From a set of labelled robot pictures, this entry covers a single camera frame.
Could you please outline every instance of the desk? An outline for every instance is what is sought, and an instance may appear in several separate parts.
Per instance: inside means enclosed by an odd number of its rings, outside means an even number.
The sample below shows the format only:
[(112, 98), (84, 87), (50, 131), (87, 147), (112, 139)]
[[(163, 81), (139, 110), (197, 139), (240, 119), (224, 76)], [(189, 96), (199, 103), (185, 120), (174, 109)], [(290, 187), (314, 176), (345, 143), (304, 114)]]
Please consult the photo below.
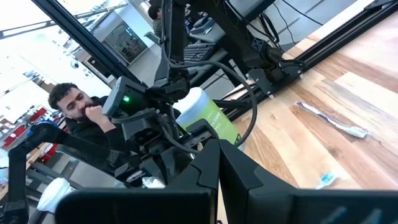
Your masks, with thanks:
[[(62, 122), (60, 128), (63, 129), (66, 126), (65, 122)], [(42, 143), (39, 147), (35, 148), (30, 152), (30, 156), (26, 161), (26, 169), (30, 167), (41, 155), (41, 153), (51, 145), (52, 143)], [(3, 185), (0, 189), (0, 200), (8, 193), (8, 185)]]
[[(298, 43), (292, 58), (362, 11), (358, 0)], [(309, 70), (303, 80), (258, 104), (245, 153), (269, 172), (299, 188), (313, 189), (329, 170), (331, 189), (398, 189), (398, 12)], [(332, 117), (371, 131), (355, 139), (294, 106), (306, 102)], [(241, 133), (251, 111), (234, 123)], [(219, 206), (219, 219), (226, 223)]]
[[(272, 4), (270, 0), (231, 0), (231, 3), (248, 21), (253, 21)], [(190, 34), (190, 37), (208, 43), (217, 43), (224, 35), (225, 32), (222, 28), (218, 24), (214, 24), (209, 33), (205, 35)]]

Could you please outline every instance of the label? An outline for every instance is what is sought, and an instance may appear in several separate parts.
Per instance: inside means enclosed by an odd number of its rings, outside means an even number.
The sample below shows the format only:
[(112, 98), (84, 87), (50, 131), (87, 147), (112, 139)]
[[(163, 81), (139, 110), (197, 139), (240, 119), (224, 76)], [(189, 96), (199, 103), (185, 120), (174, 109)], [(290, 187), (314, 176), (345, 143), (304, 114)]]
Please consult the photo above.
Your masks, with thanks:
[[(241, 139), (241, 135), (238, 133), (235, 125), (225, 116), (225, 114), (217, 107), (217, 105), (210, 100), (205, 106), (205, 109), (191, 122), (180, 124), (183, 129), (186, 129), (194, 122), (205, 119), (217, 132), (220, 139), (225, 139), (231, 144), (237, 143)], [(239, 146), (240, 150), (243, 150), (243, 144)]]

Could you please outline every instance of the green container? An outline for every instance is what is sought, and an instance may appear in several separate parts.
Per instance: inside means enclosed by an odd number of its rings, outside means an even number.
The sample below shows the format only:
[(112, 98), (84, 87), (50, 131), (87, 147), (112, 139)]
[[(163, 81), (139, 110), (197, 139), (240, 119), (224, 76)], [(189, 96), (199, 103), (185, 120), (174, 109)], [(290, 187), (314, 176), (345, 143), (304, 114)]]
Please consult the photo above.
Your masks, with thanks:
[(235, 125), (225, 116), (207, 94), (199, 87), (192, 88), (189, 94), (173, 107), (181, 112), (177, 123), (186, 130), (194, 122), (205, 119), (217, 132), (220, 139), (225, 139), (235, 144), (241, 136)]

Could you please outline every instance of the wooden table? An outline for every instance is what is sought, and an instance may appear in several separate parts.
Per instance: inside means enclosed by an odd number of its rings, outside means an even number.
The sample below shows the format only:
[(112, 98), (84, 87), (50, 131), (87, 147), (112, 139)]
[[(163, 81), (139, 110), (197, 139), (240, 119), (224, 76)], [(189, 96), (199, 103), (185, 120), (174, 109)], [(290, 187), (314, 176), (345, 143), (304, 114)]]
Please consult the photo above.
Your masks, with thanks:
[[(62, 122), (60, 128), (63, 129), (66, 126), (65, 122)], [(32, 152), (30, 152), (30, 156), (28, 160), (26, 160), (26, 169), (30, 167), (42, 154), (42, 152), (50, 147), (52, 143), (42, 143), (37, 148), (35, 148)], [(8, 193), (8, 185), (3, 185), (0, 189), (0, 200)]]
[[(284, 57), (298, 56), (372, 1), (356, 1)], [(245, 153), (298, 188), (315, 188), (320, 177), (333, 170), (339, 178), (330, 189), (397, 189), (397, 27), (398, 12), (308, 71), (303, 80), (258, 104), (256, 126)], [(337, 131), (294, 106), (296, 101), (371, 133), (366, 139), (356, 139)], [(234, 122), (241, 133), (250, 119), (251, 111)], [(218, 217), (226, 223), (220, 202)]]

